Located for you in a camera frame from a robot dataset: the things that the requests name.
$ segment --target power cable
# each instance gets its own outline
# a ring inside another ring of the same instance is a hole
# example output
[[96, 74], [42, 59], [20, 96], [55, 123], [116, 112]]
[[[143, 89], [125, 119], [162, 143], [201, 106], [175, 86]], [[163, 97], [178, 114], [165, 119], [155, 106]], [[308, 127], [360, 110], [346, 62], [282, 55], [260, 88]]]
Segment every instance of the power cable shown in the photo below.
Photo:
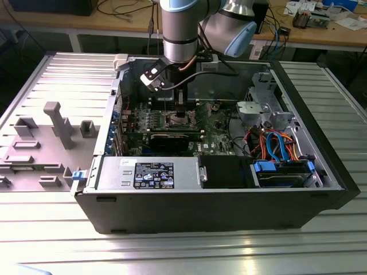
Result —
[[134, 12], [136, 12], [136, 11], [138, 11], [138, 10], [146, 9], [146, 8], [148, 8], [148, 7], [152, 7], [152, 5], [149, 5], [149, 6], [140, 7], [140, 8], [135, 9], [135, 10], [130, 10], [130, 11], [127, 11], [127, 12], [124, 12], [124, 13], [118, 13], [118, 12], [114, 12], [114, 13], [107, 13], [107, 12], [102, 11], [102, 10], [100, 9], [101, 5], [102, 5], [102, 4], [104, 4], [104, 3], [106, 3], [107, 1], [109, 1], [109, 0], [103, 0], [102, 2], [100, 2], [100, 3], [97, 5], [97, 11], [99, 11], [100, 13], [106, 14], [106, 15], [124, 15], [124, 14], [134, 13]]

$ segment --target green circuit board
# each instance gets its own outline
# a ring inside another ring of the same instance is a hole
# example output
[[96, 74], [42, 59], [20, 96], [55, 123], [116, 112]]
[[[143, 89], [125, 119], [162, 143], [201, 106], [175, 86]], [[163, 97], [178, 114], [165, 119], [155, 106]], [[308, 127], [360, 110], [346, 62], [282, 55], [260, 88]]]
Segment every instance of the green circuit board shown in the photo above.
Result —
[[[127, 154], [130, 156], [198, 156], [234, 155], [226, 128], [225, 109], [212, 111], [210, 103], [190, 112], [192, 120], [179, 121], [174, 111], [153, 110], [146, 105], [137, 106], [130, 116], [124, 134]], [[186, 150], [176, 152], [155, 152], [150, 148], [153, 135], [184, 135], [189, 144]]]

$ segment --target robotic arm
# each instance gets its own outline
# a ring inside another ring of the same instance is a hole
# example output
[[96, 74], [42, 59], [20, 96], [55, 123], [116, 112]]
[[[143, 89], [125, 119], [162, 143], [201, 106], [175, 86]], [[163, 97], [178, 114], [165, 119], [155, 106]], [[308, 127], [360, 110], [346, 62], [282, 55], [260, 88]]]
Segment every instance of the robotic arm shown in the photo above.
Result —
[[[240, 56], [256, 30], [252, 4], [253, 0], [160, 0], [164, 58], [140, 79], [151, 91], [173, 89], [177, 116], [184, 115], [188, 81], [200, 74], [194, 65], [199, 62], [198, 36], [219, 53]], [[163, 71], [173, 83], [170, 88], [165, 87]]]

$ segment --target metal workbench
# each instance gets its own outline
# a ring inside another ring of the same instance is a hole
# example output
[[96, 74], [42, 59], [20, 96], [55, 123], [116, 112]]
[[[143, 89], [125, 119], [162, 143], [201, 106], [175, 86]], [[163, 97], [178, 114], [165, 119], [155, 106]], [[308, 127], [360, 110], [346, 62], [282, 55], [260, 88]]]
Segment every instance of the metal workbench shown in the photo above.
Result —
[[[95, 74], [110, 80], [104, 86], [112, 85], [112, 55], [73, 54], [68, 58], [70, 62], [43, 59], [0, 119], [2, 141], [11, 135], [6, 126], [17, 104], [37, 106], [38, 101], [29, 100], [28, 95], [50, 73], [65, 77], [74, 74], [80, 79], [93, 79]], [[75, 68], [80, 64], [90, 71], [76, 75]], [[23, 263], [52, 274], [367, 274], [365, 113], [347, 91], [329, 87], [330, 81], [339, 83], [330, 79], [327, 69], [303, 63], [282, 65], [362, 191], [345, 207], [324, 211], [296, 230], [101, 235], [69, 192], [0, 192], [2, 261]], [[309, 79], [314, 77], [329, 88], [313, 91]], [[55, 91], [38, 94], [57, 95]], [[103, 91], [92, 96], [97, 94], [101, 98], [93, 102], [103, 109], [107, 99]], [[71, 102], [78, 108], [78, 99]], [[73, 123], [79, 123], [77, 115], [73, 119]], [[340, 131], [340, 125], [358, 134]], [[1, 151], [6, 146], [3, 142]]]

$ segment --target warning label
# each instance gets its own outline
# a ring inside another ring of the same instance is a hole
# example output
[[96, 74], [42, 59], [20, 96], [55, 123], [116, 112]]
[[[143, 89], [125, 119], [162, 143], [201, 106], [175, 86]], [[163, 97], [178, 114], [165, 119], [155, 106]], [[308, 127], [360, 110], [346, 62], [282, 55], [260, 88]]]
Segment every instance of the warning label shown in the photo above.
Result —
[[135, 164], [134, 188], [174, 188], [173, 163]]

